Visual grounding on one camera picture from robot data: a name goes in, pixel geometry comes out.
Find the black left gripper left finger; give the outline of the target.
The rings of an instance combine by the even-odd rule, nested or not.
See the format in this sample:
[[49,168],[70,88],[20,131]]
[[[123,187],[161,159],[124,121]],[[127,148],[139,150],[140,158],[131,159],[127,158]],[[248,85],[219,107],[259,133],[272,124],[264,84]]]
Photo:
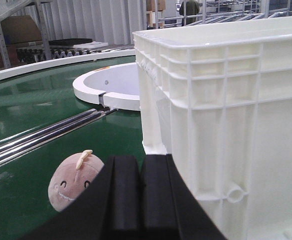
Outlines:
[[132,155],[109,158],[66,209],[23,240],[141,240],[140,178]]

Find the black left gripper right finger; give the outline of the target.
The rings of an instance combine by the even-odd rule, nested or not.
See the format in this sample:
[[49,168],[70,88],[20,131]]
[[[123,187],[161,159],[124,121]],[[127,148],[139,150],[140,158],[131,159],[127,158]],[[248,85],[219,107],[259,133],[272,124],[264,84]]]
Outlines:
[[182,180],[170,154],[150,154],[141,171],[147,240],[223,240]]

